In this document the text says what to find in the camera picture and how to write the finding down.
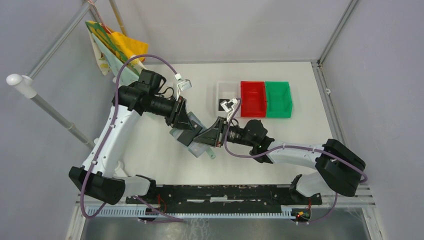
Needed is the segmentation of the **dark grey credit card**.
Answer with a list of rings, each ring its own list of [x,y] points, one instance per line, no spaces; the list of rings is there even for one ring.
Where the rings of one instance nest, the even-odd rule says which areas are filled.
[[[203,131],[203,126],[196,121],[191,120],[190,123],[193,126],[192,130],[182,130],[181,134],[177,137],[177,141],[188,147],[193,139]]]

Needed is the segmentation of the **black credit card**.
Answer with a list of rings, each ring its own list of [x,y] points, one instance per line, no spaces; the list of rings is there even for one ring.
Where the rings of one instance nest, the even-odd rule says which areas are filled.
[[[220,98],[218,100],[218,111],[219,112],[229,112],[230,108],[229,107],[230,104],[230,100],[226,99],[226,98]]]

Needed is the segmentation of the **green leather card holder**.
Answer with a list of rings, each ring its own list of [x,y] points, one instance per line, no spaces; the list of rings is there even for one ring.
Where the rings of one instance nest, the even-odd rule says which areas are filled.
[[[204,132],[206,130],[206,126],[192,112],[188,113],[188,117],[195,127],[194,131],[172,128],[169,131],[169,134],[172,135],[176,141],[184,145],[185,148],[196,158],[200,157],[203,153],[206,153],[209,158],[213,160],[216,155],[210,146],[194,142],[194,137]]]

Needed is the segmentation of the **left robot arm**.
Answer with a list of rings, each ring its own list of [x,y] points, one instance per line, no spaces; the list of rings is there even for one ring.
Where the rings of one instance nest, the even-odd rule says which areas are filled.
[[[200,126],[189,119],[185,98],[159,96],[161,82],[165,81],[157,72],[142,70],[138,81],[118,88],[97,144],[82,166],[73,166],[69,171],[68,176],[80,190],[81,196],[89,196],[109,205],[131,196],[138,196],[145,204],[156,200],[155,180],[141,175],[119,178],[115,172],[130,133],[144,112],[164,117],[166,125],[173,129],[193,135],[200,132]]]

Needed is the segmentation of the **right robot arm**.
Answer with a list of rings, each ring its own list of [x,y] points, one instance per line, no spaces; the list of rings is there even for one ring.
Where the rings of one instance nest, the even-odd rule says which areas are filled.
[[[302,204],[318,193],[333,191],[354,197],[358,186],[365,182],[366,163],[339,140],[329,138],[324,144],[299,144],[268,137],[260,120],[249,120],[244,127],[231,125],[219,117],[213,126],[193,139],[210,147],[227,147],[228,143],[251,147],[245,157],[259,163],[291,164],[313,169],[310,174],[295,177],[289,189],[289,199]]]

